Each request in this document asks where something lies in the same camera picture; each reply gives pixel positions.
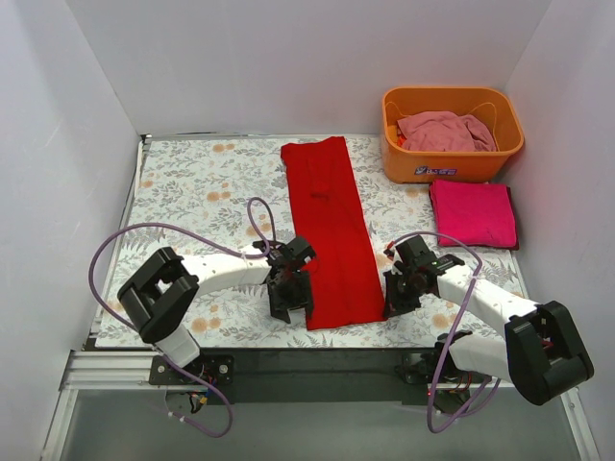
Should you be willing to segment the red t shirt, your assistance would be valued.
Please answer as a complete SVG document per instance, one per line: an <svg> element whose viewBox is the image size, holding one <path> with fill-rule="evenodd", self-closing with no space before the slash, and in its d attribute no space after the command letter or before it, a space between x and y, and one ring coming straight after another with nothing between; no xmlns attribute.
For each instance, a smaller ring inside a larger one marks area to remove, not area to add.
<svg viewBox="0 0 615 461"><path fill-rule="evenodd" d="M313 329L383 320L384 297L346 139L281 148L295 233L316 252L307 265Z"/></svg>

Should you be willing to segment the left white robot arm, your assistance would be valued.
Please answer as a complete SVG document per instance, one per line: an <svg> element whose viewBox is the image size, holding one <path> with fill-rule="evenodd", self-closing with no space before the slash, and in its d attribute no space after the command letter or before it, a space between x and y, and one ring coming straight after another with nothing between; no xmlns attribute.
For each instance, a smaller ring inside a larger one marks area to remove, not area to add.
<svg viewBox="0 0 615 461"><path fill-rule="evenodd" d="M238 256L181 256L165 247L124 283L117 298L142 342L184 368L201 354L183 326L196 297L238 286L264 285L271 317L289 323L289 312L296 309L311 316L314 302L310 275L304 267L315 258L316 252L301 236L287 244L255 242Z"/></svg>

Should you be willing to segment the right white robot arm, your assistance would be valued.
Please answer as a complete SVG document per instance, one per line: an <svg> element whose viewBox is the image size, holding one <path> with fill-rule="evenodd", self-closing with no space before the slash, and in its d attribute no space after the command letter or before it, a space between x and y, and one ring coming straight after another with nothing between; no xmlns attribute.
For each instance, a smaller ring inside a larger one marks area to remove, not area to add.
<svg viewBox="0 0 615 461"><path fill-rule="evenodd" d="M530 403L542 405L589 380L593 363L568 308L537 303L475 276L455 255L438 256L423 237L390 243L393 266L384 272L386 318L418 309L434 296L481 319L498 334L483 338L469 330L440 335L432 352L415 366L423 376L476 373L505 380Z"/></svg>

